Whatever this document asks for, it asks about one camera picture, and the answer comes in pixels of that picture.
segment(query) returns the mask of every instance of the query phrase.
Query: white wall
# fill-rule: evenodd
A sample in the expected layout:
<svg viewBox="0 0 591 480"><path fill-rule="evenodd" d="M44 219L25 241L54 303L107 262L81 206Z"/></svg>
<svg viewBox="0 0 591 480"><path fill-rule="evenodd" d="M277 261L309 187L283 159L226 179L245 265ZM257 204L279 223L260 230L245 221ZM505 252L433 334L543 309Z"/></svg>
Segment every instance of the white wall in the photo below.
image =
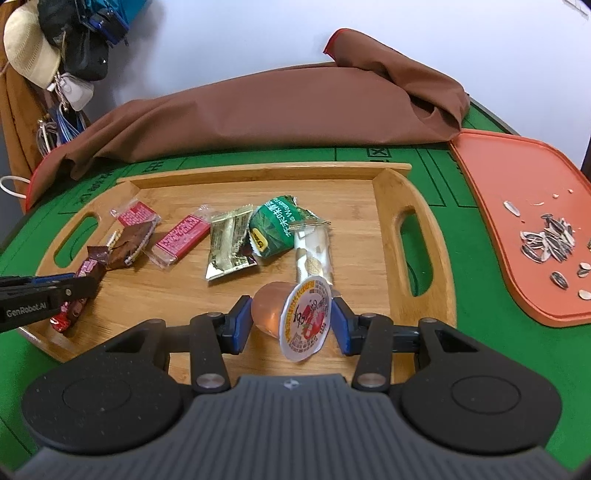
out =
<svg viewBox="0 0 591 480"><path fill-rule="evenodd" d="M578 166L591 133L591 21L561 0L151 0L111 51L92 117L276 67L329 60L340 27L459 80Z"/></svg>

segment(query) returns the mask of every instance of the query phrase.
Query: gold snack packet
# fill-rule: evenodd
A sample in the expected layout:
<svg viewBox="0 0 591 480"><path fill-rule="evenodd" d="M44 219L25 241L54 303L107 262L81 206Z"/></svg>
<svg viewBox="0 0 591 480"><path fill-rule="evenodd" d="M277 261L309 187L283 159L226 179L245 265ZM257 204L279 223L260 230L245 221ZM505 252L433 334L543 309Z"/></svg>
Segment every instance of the gold snack packet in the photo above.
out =
<svg viewBox="0 0 591 480"><path fill-rule="evenodd" d="M256 265L252 251L248 251L250 246L247 239L252 211L252 205L245 205L212 217L206 280L214 280Z"/></svg>

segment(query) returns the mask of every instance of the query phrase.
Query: red candy wrapper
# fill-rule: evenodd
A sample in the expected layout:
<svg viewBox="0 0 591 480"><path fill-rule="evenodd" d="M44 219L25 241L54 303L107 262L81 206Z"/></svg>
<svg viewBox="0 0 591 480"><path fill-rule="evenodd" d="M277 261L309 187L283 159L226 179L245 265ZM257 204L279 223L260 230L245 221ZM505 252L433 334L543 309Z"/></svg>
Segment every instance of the red candy wrapper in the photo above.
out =
<svg viewBox="0 0 591 480"><path fill-rule="evenodd" d="M207 236L212 215L208 205L201 205L187 215L152 247L148 253L150 260L161 268L179 261Z"/></svg>
<svg viewBox="0 0 591 480"><path fill-rule="evenodd" d="M94 258L87 258L76 272L76 277L92 276L101 281L105 276L106 268ZM72 326L82 313L88 299L78 299L64 302L60 307L60 313L49 319L54 330L63 333Z"/></svg>
<svg viewBox="0 0 591 480"><path fill-rule="evenodd" d="M123 226L137 225L138 223L152 222L160 223L160 215L148 207L145 203L133 198L125 205L111 210L113 215L119 223Z"/></svg>

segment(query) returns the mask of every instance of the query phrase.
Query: black bag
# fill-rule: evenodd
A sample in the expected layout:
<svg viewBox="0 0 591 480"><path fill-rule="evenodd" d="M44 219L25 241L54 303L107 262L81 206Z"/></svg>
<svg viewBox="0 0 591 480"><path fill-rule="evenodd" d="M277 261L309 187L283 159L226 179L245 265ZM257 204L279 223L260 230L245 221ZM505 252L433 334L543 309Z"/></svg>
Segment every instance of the black bag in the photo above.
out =
<svg viewBox="0 0 591 480"><path fill-rule="evenodd" d="M63 32L80 25L75 0L39 0L37 9L41 31L54 47L61 46Z"/></svg>
<svg viewBox="0 0 591 480"><path fill-rule="evenodd" d="M65 43L65 72L89 82L106 77L109 46L101 35L80 26L66 34Z"/></svg>

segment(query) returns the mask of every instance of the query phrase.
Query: orange cutting board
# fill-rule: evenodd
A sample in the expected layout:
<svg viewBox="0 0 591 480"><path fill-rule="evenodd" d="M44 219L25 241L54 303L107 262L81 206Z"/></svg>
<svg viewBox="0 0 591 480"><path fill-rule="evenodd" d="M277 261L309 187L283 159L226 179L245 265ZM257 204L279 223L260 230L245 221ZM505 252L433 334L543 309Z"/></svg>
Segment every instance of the orange cutting board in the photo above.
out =
<svg viewBox="0 0 591 480"><path fill-rule="evenodd" d="M450 146L480 207L505 284L517 304L551 327L590 323L591 301L579 298L578 292L591 291L591 275L577 276L579 263L591 264L587 248L591 184L585 176L564 154L530 138L466 129ZM505 208L506 200L519 209L520 217ZM521 252L519 232L542 231L540 216L545 213L564 217L573 227L576 246L562 263L550 258L537 264ZM553 271L566 277L567 290L551 282Z"/></svg>

